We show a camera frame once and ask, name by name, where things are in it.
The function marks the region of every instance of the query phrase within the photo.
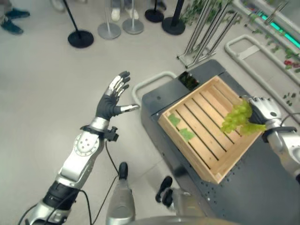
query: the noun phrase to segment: white shoe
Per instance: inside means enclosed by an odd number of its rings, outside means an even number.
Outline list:
[[[126,12],[128,12],[130,18],[132,19],[132,8],[131,9],[127,9],[125,8]],[[137,13],[136,9],[135,9],[135,19],[138,20],[139,19],[139,14]]]
[[[120,19],[120,8],[113,8],[112,9],[112,21],[119,21]]]
[[[50,0],[50,2],[57,11],[64,12],[66,10],[61,0]]]

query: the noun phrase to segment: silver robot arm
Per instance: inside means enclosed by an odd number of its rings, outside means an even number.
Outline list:
[[[70,212],[80,189],[85,184],[97,156],[104,147],[105,139],[116,141],[116,127],[108,130],[111,117],[138,109],[138,105],[117,106],[121,94],[129,87],[129,72],[116,76],[106,89],[97,106],[92,122],[82,127],[73,149],[49,188],[46,196],[25,220],[26,225],[61,225]]]
[[[249,121],[266,125],[263,140],[269,143],[282,166],[300,183],[300,136],[296,128],[282,124],[281,112],[273,99],[254,97],[248,101],[252,107]]]

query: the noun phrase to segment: wooden crate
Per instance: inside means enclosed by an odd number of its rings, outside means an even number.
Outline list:
[[[240,102],[239,96],[215,76],[166,110],[158,120],[203,180],[220,183],[261,134],[241,136],[238,129],[230,134],[220,131],[224,117]],[[171,114],[180,119],[176,127],[168,119]],[[195,136],[186,141],[179,133],[184,128]]]

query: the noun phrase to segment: cable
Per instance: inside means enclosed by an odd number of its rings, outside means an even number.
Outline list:
[[[113,159],[112,159],[112,157],[111,157],[111,154],[109,154],[109,151],[108,151],[108,148],[107,148],[107,141],[105,142],[105,149],[106,149],[107,154],[108,154],[108,156],[109,156],[109,158],[110,158],[110,160],[111,160],[111,162],[112,162],[112,165],[113,165],[114,169],[116,170],[117,174],[119,175],[119,171],[118,171],[116,165],[115,165],[114,162],[113,162]]]
[[[23,213],[22,217],[20,218],[20,220],[19,220],[19,222],[18,222],[18,225],[21,225],[21,222],[22,222],[22,220],[24,219],[24,217],[27,215],[27,213],[29,213],[30,210],[32,210],[34,207],[36,207],[36,205],[37,205],[37,204],[31,206],[29,209],[27,209],[27,210]]]
[[[107,197],[108,197],[108,194],[110,193],[110,191],[111,191],[111,189],[112,189],[112,187],[113,187],[113,184],[114,184],[115,180],[117,179],[117,177],[118,177],[118,176],[115,176],[115,178],[113,179],[112,184],[111,184],[111,186],[109,187],[108,192],[106,193],[106,196],[105,196],[105,198],[104,198],[104,200],[103,200],[103,202],[102,202],[102,204],[101,204],[101,206],[100,206],[100,209],[99,209],[99,211],[98,211],[98,213],[97,213],[97,215],[96,215],[96,218],[95,218],[94,222],[92,223],[92,225],[94,225],[95,222],[97,221],[98,216],[100,215],[100,212],[101,212],[101,210],[102,210],[102,207],[104,206],[104,203],[105,203],[105,201],[106,201],[106,199],[107,199]]]
[[[292,115],[300,115],[300,112],[295,112],[295,113],[291,113],[291,114],[288,114],[281,122],[280,126],[282,127],[284,121],[286,121],[287,118],[289,118],[290,116]]]
[[[113,187],[113,184],[114,184],[114,182],[116,181],[117,177],[119,176],[119,171],[117,170],[117,167],[116,167],[115,163],[113,162],[113,159],[112,159],[112,157],[111,157],[111,154],[110,154],[109,151],[108,151],[107,141],[105,142],[105,149],[106,149],[106,152],[107,152],[107,154],[108,154],[108,156],[109,156],[109,158],[110,158],[110,160],[111,160],[111,162],[112,162],[112,165],[113,165],[113,167],[114,167],[114,169],[116,170],[116,172],[117,172],[118,175],[115,176],[115,178],[113,179],[112,184],[111,184],[111,186],[109,187],[108,192],[106,193],[106,196],[105,196],[105,198],[104,198],[104,200],[103,200],[103,202],[102,202],[102,204],[101,204],[101,206],[100,206],[100,209],[99,209],[99,211],[98,211],[98,213],[97,213],[97,215],[96,215],[96,218],[95,218],[94,222],[92,223],[92,225],[94,225],[95,222],[97,221],[98,216],[100,215],[100,212],[101,212],[101,210],[102,210],[102,208],[103,208],[103,206],[104,206],[104,204],[105,204],[105,201],[106,201],[106,199],[107,199],[107,197],[108,197],[108,195],[109,195],[109,193],[110,193],[110,191],[111,191],[111,189],[112,189],[112,187]]]
[[[112,162],[112,165],[113,165],[113,167],[114,167],[114,169],[116,170],[116,172],[117,172],[117,176],[115,176],[114,177],[114,179],[113,179],[113,181],[112,181],[112,184],[110,185],[110,187],[109,187],[109,189],[108,189],[108,192],[106,193],[106,196],[105,196],[105,198],[104,198],[104,200],[103,200],[103,202],[102,202],[102,204],[101,204],[101,206],[100,206],[100,209],[99,209],[99,211],[98,211],[98,213],[97,213],[97,215],[96,215],[96,218],[95,218],[95,220],[94,220],[94,222],[92,222],[92,218],[91,218],[91,210],[90,210],[90,202],[89,202],[89,198],[88,198],[88,195],[86,194],[86,192],[84,191],[84,190],[76,190],[76,191],[74,191],[74,192],[72,192],[72,193],[70,193],[67,197],[65,197],[53,210],[52,210],[52,212],[50,213],[50,215],[46,218],[46,221],[43,223],[43,225],[46,225],[47,224],[47,222],[49,221],[49,219],[50,219],[50,217],[52,216],[52,214],[67,200],[67,199],[69,199],[70,197],[72,197],[73,195],[76,195],[78,192],[82,192],[82,193],[84,193],[84,196],[85,196],[85,199],[86,199],[86,202],[87,202],[87,205],[88,205],[88,212],[89,212],[89,219],[90,219],[90,225],[94,225],[95,224],[95,222],[97,221],[97,219],[98,219],[98,216],[100,215],[100,212],[101,212],[101,210],[102,210],[102,208],[103,208],[103,206],[104,206],[104,204],[105,204],[105,202],[106,202],[106,199],[107,199],[107,197],[108,197],[108,195],[109,195],[109,193],[110,193],[110,191],[111,191],[111,189],[112,189],[112,187],[113,187],[113,184],[114,184],[114,182],[116,181],[116,179],[117,179],[117,177],[119,176],[119,171],[118,171],[118,169],[117,169],[117,167],[116,167],[116,165],[115,165],[115,163],[113,162],[113,159],[112,159],[112,157],[111,157],[111,155],[110,155],[110,153],[109,153],[109,151],[108,151],[108,148],[107,148],[107,141],[105,142],[105,149],[106,149],[106,152],[107,152],[107,154],[108,154],[108,156],[109,156],[109,158],[110,158],[110,160],[111,160],[111,162]],[[28,210],[26,210],[26,212],[22,215],[22,217],[20,218],[20,220],[19,220],[19,223],[18,223],[18,225],[21,225],[21,222],[23,221],[23,219],[24,219],[24,217],[27,215],[27,213],[30,211],[30,210],[32,210],[34,207],[36,207],[36,205],[37,204],[35,204],[35,205],[33,205],[33,206],[31,206]]]

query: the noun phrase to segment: grape bunch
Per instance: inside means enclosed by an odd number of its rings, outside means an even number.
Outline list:
[[[221,131],[227,134],[241,126],[240,132],[242,135],[250,135],[257,131],[264,131],[265,125],[250,123],[248,120],[251,117],[252,109],[246,100],[243,100],[240,105],[234,105],[233,110],[226,115],[222,123]]]

